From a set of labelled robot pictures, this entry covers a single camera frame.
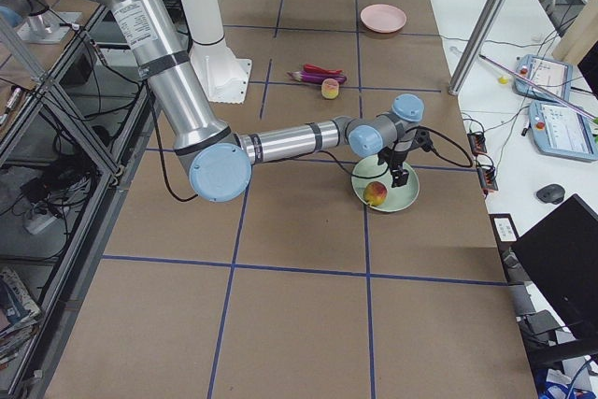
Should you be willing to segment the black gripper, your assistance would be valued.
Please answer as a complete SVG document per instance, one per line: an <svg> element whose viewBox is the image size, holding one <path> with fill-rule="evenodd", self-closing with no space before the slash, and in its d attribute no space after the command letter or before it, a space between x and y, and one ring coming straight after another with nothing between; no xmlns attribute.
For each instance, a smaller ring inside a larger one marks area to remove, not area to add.
<svg viewBox="0 0 598 399"><path fill-rule="evenodd" d="M407 184L407 170L403 168L403 163L410 151L410 143L394 143L377 153L377 165L387 165L391 172L393 188Z"/></svg>

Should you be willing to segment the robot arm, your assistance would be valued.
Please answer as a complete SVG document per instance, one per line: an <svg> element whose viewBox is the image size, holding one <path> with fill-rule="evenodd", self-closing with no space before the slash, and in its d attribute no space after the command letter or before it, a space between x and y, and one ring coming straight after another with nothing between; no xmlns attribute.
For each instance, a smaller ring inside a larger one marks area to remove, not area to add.
<svg viewBox="0 0 598 399"><path fill-rule="evenodd" d="M175 133L174 150L196 193L225 202L246 190L254 164L349 145L388 166L395 187L406 183L403 162L418 146L424 104L413 94L371 121L338 117L251 135L236 135L218 119L163 0L94 0L113 14L135 56L139 76L159 100Z"/></svg>

